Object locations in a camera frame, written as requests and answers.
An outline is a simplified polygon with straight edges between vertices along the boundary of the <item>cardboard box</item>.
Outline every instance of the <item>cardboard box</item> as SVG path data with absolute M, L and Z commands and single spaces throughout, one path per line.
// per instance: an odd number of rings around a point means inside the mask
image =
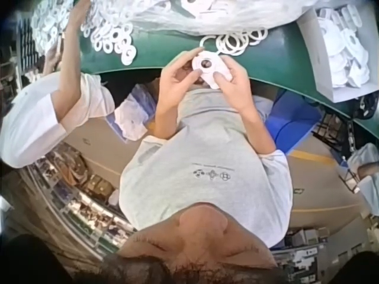
M 355 4 L 356 1 L 332 0 L 325 3 L 325 7 L 339 8 L 350 3 Z M 371 1 L 365 1 L 358 3 L 356 7 L 362 19 L 362 27 L 358 28 L 356 34 L 362 46 L 368 51 L 368 68 L 370 69 L 370 79 L 366 84 L 362 85 L 361 88 L 346 86 L 343 88 L 333 89 L 329 59 L 326 52 L 323 34 L 317 20 L 316 10 L 314 8 L 308 10 L 297 20 L 297 24 L 304 37 L 304 41 L 309 52 L 314 79 L 316 81 L 316 89 L 332 102 L 347 101 L 379 90 L 379 34 L 375 20 L 375 6 L 374 3 L 371 3 Z
M 92 175 L 87 184 L 87 189 L 93 191 L 96 185 L 101 181 L 101 177 L 98 175 Z
M 108 200 L 109 196 L 111 196 L 114 188 L 110 184 L 110 182 L 105 179 L 101 179 L 101 181 L 96 185 L 94 189 L 94 193 L 104 198 L 104 200 Z

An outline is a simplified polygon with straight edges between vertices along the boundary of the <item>finger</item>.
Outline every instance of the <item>finger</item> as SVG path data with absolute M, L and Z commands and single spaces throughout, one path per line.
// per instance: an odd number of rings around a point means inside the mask
M 183 85 L 187 91 L 190 86 L 192 86 L 200 78 L 201 74 L 203 74 L 203 71 L 201 71 L 201 69 L 193 70 L 182 80 L 182 82 L 180 82 L 180 84 Z
M 213 78 L 214 78 L 214 81 L 216 82 L 216 84 L 220 87 L 220 89 L 224 92 L 224 93 L 229 93 L 229 91 L 232 90 L 233 88 L 233 84 L 230 83 L 224 75 L 222 75 L 221 73 L 219 72 L 214 72 L 213 73 Z
M 221 59 L 224 61 L 226 66 L 235 74 L 247 74 L 246 69 L 243 68 L 242 65 L 240 65 L 237 61 L 235 61 L 233 58 L 227 55 L 220 56 Z
M 175 73 L 179 68 L 183 67 L 187 62 L 195 58 L 200 52 L 204 50 L 203 47 L 197 47 L 185 53 L 182 53 L 175 61 L 172 61 L 171 65 L 167 67 L 169 73 Z

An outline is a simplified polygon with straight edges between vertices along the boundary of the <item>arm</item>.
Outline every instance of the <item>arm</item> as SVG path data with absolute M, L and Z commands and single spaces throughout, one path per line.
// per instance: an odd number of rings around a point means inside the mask
M 52 102 L 58 122 L 66 116 L 81 97 L 81 72 L 78 32 L 71 27 L 66 30 L 65 49 L 58 91 L 52 93 Z
M 379 162 L 364 164 L 358 168 L 358 176 L 361 180 L 378 172 Z
M 257 110 L 252 108 L 247 112 L 240 113 L 240 115 L 246 129 L 249 143 L 255 152 L 257 154 L 273 153 L 277 147 Z
M 52 102 L 58 122 L 66 116 L 81 97 L 81 66 L 79 27 L 90 6 L 89 0 L 80 0 L 71 10 L 65 32 L 59 89 L 52 93 Z
M 183 67 L 201 51 L 203 48 L 182 52 L 162 69 L 155 114 L 155 137 L 167 140 L 175 135 L 178 105 L 201 75 L 200 70 L 184 70 Z
M 214 80 L 228 103 L 240 114 L 248 141 L 256 153 L 273 153 L 277 148 L 255 108 L 248 73 L 231 57 L 221 58 L 230 69 L 233 79 L 229 82 L 222 74 L 216 72 Z
M 178 118 L 178 109 L 160 109 L 157 108 L 155 114 L 154 136 L 168 140 L 176 133 L 176 119 Z

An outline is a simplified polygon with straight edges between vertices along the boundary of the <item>green table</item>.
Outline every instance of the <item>green table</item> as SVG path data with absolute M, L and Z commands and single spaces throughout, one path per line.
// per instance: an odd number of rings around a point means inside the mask
M 126 69 L 161 68 L 183 50 L 198 47 L 201 39 L 175 32 L 141 31 L 134 31 L 132 38 L 137 56 L 129 66 L 122 64 L 119 54 L 96 52 L 89 38 L 81 38 L 82 70 L 98 74 Z M 216 51 L 214 40 L 207 40 L 205 47 Z M 252 79 L 297 92 L 343 115 L 347 113 L 346 104 L 334 104 L 316 90 L 308 51 L 295 22 L 270 30 L 264 41 L 248 47 L 235 59 L 247 69 Z M 371 120 L 356 120 L 356 123 L 379 138 L 379 113 Z

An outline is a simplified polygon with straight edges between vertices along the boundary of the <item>round white part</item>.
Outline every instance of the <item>round white part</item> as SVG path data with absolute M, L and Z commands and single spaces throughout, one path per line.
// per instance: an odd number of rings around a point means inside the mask
M 228 80 L 232 80 L 232 74 L 230 73 L 228 67 L 225 65 L 224 61 L 214 52 L 202 51 L 192 60 L 192 68 L 194 70 L 201 69 L 203 74 L 201 78 L 210 86 L 212 89 L 220 89 L 213 78 L 214 72 L 219 72 Z

